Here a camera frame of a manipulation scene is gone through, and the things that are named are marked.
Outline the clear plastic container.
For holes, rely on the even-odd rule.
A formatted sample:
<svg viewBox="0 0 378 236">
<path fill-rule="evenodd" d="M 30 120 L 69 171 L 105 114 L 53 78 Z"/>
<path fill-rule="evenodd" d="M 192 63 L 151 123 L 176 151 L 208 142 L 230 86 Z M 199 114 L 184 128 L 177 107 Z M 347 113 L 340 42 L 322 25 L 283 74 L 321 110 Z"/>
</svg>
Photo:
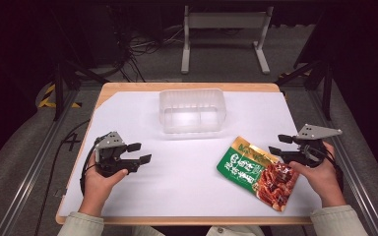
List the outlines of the clear plastic container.
<svg viewBox="0 0 378 236">
<path fill-rule="evenodd" d="M 166 89 L 158 98 L 159 121 L 167 134 L 218 132 L 226 118 L 219 88 Z"/>
</svg>

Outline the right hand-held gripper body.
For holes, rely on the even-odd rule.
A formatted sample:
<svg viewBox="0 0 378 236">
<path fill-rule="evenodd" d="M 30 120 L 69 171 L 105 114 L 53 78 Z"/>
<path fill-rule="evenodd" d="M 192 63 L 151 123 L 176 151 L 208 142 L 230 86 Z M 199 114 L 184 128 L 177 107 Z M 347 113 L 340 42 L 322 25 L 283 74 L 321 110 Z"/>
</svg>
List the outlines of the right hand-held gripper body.
<svg viewBox="0 0 378 236">
<path fill-rule="evenodd" d="M 293 144 L 297 144 L 297 151 L 282 151 L 284 163 L 292 161 L 298 162 L 309 167 L 320 165 L 329 156 L 323 140 L 341 135 L 341 129 L 332 129 L 305 124 L 297 135 L 293 137 Z"/>
</svg>

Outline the white metal stand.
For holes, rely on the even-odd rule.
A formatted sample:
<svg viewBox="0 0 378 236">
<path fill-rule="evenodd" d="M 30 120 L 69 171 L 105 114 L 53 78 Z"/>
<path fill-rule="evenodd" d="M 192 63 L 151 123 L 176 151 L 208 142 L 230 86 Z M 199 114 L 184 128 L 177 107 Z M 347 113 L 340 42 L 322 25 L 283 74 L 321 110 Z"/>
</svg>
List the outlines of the white metal stand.
<svg viewBox="0 0 378 236">
<path fill-rule="evenodd" d="M 190 29 L 257 29 L 259 38 L 252 42 L 262 73 L 270 74 L 270 67 L 263 51 L 264 41 L 270 26 L 274 8 L 268 7 L 259 12 L 191 12 L 184 8 L 184 45 L 181 60 L 181 73 L 188 74 L 190 68 Z"/>
</svg>

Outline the aluminium rail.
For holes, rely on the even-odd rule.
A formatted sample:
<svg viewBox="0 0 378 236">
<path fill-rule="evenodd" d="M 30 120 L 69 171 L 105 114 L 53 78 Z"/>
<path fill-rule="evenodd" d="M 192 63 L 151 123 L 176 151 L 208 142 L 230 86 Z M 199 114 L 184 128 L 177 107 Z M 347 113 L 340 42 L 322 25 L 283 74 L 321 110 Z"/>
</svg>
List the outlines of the aluminium rail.
<svg viewBox="0 0 378 236">
<path fill-rule="evenodd" d="M 338 158 L 339 166 L 344 172 L 346 185 L 352 191 L 353 198 L 358 203 L 358 208 L 363 214 L 364 220 L 367 223 L 372 236 L 378 236 L 378 211 L 371 201 L 367 189 L 353 167 L 340 137 L 331 137 L 328 138 L 328 141 L 334 145 L 337 151 L 336 157 Z"/>
<path fill-rule="evenodd" d="M 47 153 L 60 130 L 60 127 L 71 107 L 71 104 L 75 101 L 77 97 L 77 90 L 70 90 L 66 92 L 66 97 L 62 100 L 63 108 L 58 115 L 58 118 L 51 123 L 49 130 L 41 144 L 38 152 L 36 153 L 33 161 L 31 162 L 30 168 L 21 182 L 18 191 L 13 198 L 9 208 L 7 209 L 3 219 L 0 222 L 0 236 L 9 236 L 16 220 L 18 219 L 31 191 L 32 188 L 42 170 L 44 161 L 47 157 Z"/>
</svg>

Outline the person's right hand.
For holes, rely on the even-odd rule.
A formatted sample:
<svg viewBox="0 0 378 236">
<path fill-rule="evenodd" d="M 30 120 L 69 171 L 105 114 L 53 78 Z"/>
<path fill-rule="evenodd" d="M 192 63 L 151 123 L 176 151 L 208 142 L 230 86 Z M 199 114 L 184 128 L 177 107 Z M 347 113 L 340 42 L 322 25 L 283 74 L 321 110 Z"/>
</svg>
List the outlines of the person's right hand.
<svg viewBox="0 0 378 236">
<path fill-rule="evenodd" d="M 320 197 L 322 207 L 345 206 L 347 203 L 337 180 L 337 171 L 332 164 L 334 147 L 328 143 L 324 145 L 331 157 L 326 158 L 319 166 L 310 168 L 295 161 L 292 161 L 289 166 L 308 180 L 312 189 Z"/>
</svg>

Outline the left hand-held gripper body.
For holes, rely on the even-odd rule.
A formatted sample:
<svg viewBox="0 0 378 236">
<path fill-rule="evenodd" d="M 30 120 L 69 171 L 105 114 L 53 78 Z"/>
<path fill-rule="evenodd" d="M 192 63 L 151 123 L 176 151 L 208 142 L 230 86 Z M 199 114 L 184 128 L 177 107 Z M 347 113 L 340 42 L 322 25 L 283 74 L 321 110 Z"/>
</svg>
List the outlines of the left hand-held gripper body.
<svg viewBox="0 0 378 236">
<path fill-rule="evenodd" d="M 136 172 L 141 165 L 140 160 L 121 157 L 124 152 L 128 152 L 127 146 L 117 132 L 102 137 L 95 145 L 96 171 L 103 177 L 110 177 L 122 169 Z"/>
</svg>

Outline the green and red snack packet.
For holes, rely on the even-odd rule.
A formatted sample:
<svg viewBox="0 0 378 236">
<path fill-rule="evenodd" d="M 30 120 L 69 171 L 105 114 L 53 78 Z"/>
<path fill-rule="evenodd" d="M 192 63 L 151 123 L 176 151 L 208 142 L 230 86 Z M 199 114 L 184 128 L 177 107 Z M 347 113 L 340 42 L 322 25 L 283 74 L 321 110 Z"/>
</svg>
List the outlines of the green and red snack packet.
<svg viewBox="0 0 378 236">
<path fill-rule="evenodd" d="M 299 174 L 277 157 L 237 137 L 218 172 L 276 211 L 284 211 Z"/>
</svg>

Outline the white paper sheet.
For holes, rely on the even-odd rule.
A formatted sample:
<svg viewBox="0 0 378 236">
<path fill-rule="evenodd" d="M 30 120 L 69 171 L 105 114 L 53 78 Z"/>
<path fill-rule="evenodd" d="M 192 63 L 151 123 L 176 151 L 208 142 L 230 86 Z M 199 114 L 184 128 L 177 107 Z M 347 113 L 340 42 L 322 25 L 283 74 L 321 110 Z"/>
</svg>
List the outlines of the white paper sheet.
<svg viewBox="0 0 378 236">
<path fill-rule="evenodd" d="M 280 134 L 296 132 L 279 92 L 227 91 L 226 119 L 218 132 L 167 134 L 159 121 L 156 91 L 121 91 L 94 111 L 84 139 L 90 149 L 111 131 L 139 143 L 138 158 L 150 163 L 118 183 L 105 204 L 106 216 L 275 216 L 277 211 L 223 177 L 217 166 L 237 137 L 252 145 L 287 150 Z"/>
</svg>

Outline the person's pale jacket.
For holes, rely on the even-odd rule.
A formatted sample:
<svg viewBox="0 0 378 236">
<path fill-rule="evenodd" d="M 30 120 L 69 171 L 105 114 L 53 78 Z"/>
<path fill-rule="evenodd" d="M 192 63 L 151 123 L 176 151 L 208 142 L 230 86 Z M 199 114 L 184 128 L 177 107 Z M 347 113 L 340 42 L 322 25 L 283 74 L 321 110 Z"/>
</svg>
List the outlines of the person's pale jacket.
<svg viewBox="0 0 378 236">
<path fill-rule="evenodd" d="M 256 225 L 246 226 L 133 226 L 132 236 L 265 236 Z"/>
</svg>

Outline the person's left hand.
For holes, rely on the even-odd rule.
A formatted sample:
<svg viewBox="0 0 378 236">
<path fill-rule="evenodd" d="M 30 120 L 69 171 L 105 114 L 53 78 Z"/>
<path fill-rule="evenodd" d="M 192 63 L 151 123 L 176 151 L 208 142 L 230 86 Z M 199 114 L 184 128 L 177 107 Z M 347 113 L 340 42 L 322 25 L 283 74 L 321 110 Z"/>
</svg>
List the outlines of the person's left hand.
<svg viewBox="0 0 378 236">
<path fill-rule="evenodd" d="M 85 174 L 85 193 L 79 212 L 101 217 L 103 207 L 113 187 L 127 176 L 128 170 L 120 170 L 107 178 L 101 176 L 95 169 L 95 153 L 91 155 L 89 165 Z"/>
</svg>

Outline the yellow and black hazard tape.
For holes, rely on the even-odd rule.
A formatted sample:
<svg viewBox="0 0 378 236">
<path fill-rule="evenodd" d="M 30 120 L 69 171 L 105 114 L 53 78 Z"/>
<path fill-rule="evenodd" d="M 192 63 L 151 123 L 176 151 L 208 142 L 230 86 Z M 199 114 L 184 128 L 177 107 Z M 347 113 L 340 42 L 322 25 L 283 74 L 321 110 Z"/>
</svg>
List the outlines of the yellow and black hazard tape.
<svg viewBox="0 0 378 236">
<path fill-rule="evenodd" d="M 50 108 L 55 108 L 57 106 L 56 102 L 51 101 L 51 95 L 55 92 L 55 84 L 50 84 L 48 88 L 46 89 L 43 98 L 39 102 L 38 106 L 39 107 L 50 107 Z"/>
</svg>

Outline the black metal stand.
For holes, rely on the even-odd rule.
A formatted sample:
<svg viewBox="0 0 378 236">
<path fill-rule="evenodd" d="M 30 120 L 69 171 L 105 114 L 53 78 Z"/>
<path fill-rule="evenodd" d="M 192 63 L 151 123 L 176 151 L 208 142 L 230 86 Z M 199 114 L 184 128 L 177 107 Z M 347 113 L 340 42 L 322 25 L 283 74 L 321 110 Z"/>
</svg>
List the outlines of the black metal stand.
<svg viewBox="0 0 378 236">
<path fill-rule="evenodd" d="M 333 9 L 326 9 L 323 12 L 294 63 L 294 71 L 284 76 L 280 75 L 275 81 L 280 87 L 309 72 L 303 85 L 308 90 L 315 90 L 320 83 L 323 83 L 322 110 L 327 120 L 331 120 L 333 80 L 331 62 L 334 59 L 336 31 L 335 22 L 332 20 L 334 15 Z"/>
<path fill-rule="evenodd" d="M 56 111 L 54 120 L 58 121 L 62 117 L 65 108 L 71 106 L 71 104 L 67 103 L 66 97 L 64 96 L 64 86 L 67 86 L 68 90 L 78 90 L 81 86 L 80 78 L 76 74 L 77 71 L 101 85 L 106 84 L 107 79 L 66 57 L 63 49 L 63 39 L 61 38 L 63 29 L 60 27 L 51 9 L 48 10 L 46 21 L 42 21 L 42 23 L 44 32 L 46 33 L 44 38 L 47 40 L 47 51 L 55 63 L 54 84 L 56 92 Z"/>
</svg>

